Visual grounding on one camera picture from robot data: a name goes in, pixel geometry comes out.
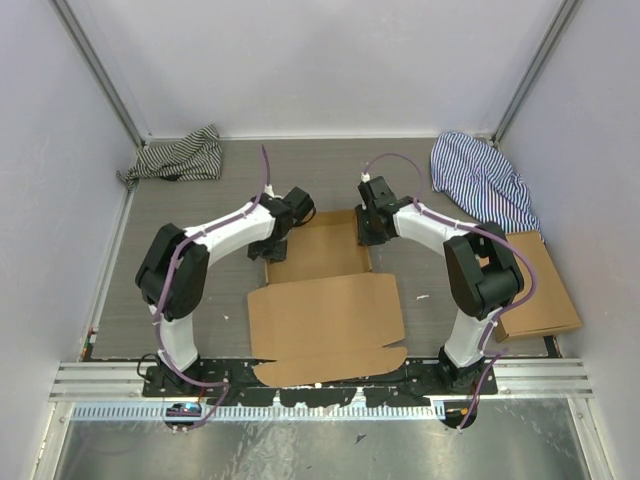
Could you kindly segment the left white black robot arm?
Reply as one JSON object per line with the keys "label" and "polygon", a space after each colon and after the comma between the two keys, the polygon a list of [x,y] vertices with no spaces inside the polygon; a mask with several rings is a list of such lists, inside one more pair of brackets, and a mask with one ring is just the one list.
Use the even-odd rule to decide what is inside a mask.
{"label": "left white black robot arm", "polygon": [[203,298],[209,268],[243,247],[252,260],[284,260],[289,232],[314,215],[310,197],[293,190],[284,197],[262,193],[208,223],[184,229],[169,223],[159,229],[135,284],[152,314],[158,368],[176,395],[225,385],[206,382],[198,370],[193,313]]}

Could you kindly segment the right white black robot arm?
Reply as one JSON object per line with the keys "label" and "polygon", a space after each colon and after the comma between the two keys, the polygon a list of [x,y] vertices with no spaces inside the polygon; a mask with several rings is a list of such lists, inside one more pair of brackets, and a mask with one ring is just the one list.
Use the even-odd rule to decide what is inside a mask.
{"label": "right white black robot arm", "polygon": [[524,289],[504,230],[495,222],[460,222],[407,197],[380,207],[360,204],[355,214],[358,241],[364,246],[403,238],[444,257],[457,314],[439,350],[437,370],[447,392],[466,392],[485,362],[489,326]]}

